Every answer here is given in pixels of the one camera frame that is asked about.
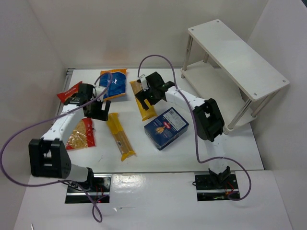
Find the blue orange pasta bag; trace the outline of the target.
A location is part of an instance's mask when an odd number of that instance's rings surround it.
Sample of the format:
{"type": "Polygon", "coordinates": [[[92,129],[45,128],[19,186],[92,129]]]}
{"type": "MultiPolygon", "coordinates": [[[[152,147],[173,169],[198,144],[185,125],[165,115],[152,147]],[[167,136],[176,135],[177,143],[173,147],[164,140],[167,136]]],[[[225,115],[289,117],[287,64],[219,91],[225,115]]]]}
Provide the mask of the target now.
{"type": "Polygon", "coordinates": [[[111,69],[100,71],[100,76],[96,79],[95,85],[101,87],[110,86],[104,94],[104,100],[117,98],[126,94],[127,69],[111,69]]]}

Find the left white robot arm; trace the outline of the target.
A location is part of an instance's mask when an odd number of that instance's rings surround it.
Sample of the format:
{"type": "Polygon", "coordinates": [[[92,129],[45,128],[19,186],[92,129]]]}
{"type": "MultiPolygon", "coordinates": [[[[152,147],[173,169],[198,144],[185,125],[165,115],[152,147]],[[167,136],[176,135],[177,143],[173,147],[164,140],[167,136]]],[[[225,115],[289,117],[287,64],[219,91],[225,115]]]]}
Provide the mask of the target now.
{"type": "Polygon", "coordinates": [[[87,190],[94,187],[93,170],[72,164],[66,144],[83,118],[108,120],[111,102],[104,100],[106,92],[106,87],[81,83],[78,91],[65,100],[62,112],[52,127],[28,145],[32,176],[66,179],[87,190]]]}

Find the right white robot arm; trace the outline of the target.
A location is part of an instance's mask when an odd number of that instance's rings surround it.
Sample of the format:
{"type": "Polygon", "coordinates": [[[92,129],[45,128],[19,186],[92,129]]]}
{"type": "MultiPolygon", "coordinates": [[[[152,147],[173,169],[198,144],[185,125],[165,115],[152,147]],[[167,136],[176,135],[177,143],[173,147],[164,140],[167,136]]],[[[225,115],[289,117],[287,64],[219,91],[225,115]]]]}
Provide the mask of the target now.
{"type": "Polygon", "coordinates": [[[224,158],[224,119],[217,102],[188,93],[173,81],[165,82],[157,72],[138,76],[137,83],[141,89],[135,96],[143,109],[148,110],[150,105],[164,100],[191,113],[196,140],[203,140],[206,146],[209,178],[213,186],[221,188],[231,171],[224,158]]]}

